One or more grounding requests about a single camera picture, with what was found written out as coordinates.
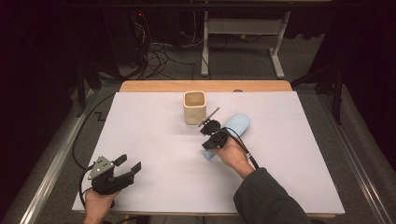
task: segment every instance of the hand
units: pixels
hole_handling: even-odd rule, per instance
[[[102,224],[110,210],[114,198],[120,192],[109,195],[101,195],[93,189],[85,192],[85,219],[84,224]]]
[[[253,167],[248,163],[245,151],[231,137],[228,137],[227,143],[223,148],[215,148],[213,150],[226,165],[235,169],[242,178],[245,179],[254,171]]]

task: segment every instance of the jacket sleeve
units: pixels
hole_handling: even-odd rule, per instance
[[[260,168],[248,175],[233,196],[236,210],[247,224],[311,223],[303,208]]]

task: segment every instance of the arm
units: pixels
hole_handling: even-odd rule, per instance
[[[214,151],[244,179],[233,201],[247,224],[311,223],[301,206],[266,169],[253,169],[242,148],[232,138],[228,139],[224,148]]]
[[[109,195],[101,195],[93,189],[85,193],[85,219],[84,224],[102,224],[105,216],[110,210],[114,198],[120,192]]]

